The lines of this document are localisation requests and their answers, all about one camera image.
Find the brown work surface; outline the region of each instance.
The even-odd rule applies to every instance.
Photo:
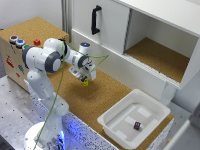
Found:
[[[143,39],[125,53],[178,82],[181,82],[190,61],[190,58],[148,38]]]
[[[117,146],[120,150],[123,150],[121,146],[105,134],[103,127],[97,122],[97,118],[130,93],[131,89],[100,70],[97,70],[97,78],[94,81],[89,81],[89,86],[84,87],[83,83],[77,80],[68,71],[69,67],[70,65],[66,64],[64,79],[59,95],[68,102],[72,113]],[[56,74],[48,74],[55,87],[55,91],[57,91],[61,73],[62,67]],[[172,119],[173,115],[169,115],[137,148],[137,150],[145,150],[148,148]]]
[[[41,45],[38,47],[42,47],[43,43],[48,38],[68,38],[68,34],[66,32],[53,26],[40,17],[32,18],[0,32],[0,36],[7,42],[10,41],[10,36],[12,35],[17,35],[19,39],[24,39],[26,44],[32,46],[35,46],[33,42],[35,39],[40,39]]]

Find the black door handle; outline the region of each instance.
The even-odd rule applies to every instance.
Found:
[[[96,20],[97,20],[97,14],[96,12],[101,10],[101,7],[100,6],[96,6],[96,8],[93,9],[92,11],[92,27],[91,27],[91,30],[92,30],[92,34],[97,34],[100,32],[99,29],[96,28]]]

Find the yellow object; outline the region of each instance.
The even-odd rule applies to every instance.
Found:
[[[89,81],[88,81],[88,80],[85,80],[85,81],[83,82],[83,86],[88,86],[88,84],[89,84]]]

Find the white wall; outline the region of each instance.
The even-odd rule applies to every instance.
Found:
[[[200,71],[182,89],[178,90],[173,102],[192,112],[200,102]]]
[[[0,29],[36,16],[62,29],[61,0],[0,0]]]

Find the cabinet door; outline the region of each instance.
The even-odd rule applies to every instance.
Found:
[[[113,0],[74,0],[73,2],[73,29],[98,44],[122,54],[129,8]],[[100,29],[100,32],[92,35],[92,11],[96,5],[102,8],[96,13],[96,27]]]

